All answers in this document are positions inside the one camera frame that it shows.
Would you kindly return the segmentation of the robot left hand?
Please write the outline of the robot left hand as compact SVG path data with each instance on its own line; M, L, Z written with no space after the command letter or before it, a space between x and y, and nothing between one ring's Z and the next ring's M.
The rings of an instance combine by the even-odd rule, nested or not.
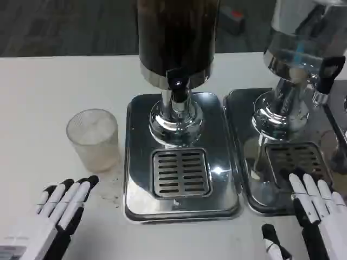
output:
M1 238L1 259L62 259L99 178L48 186L35 207Z

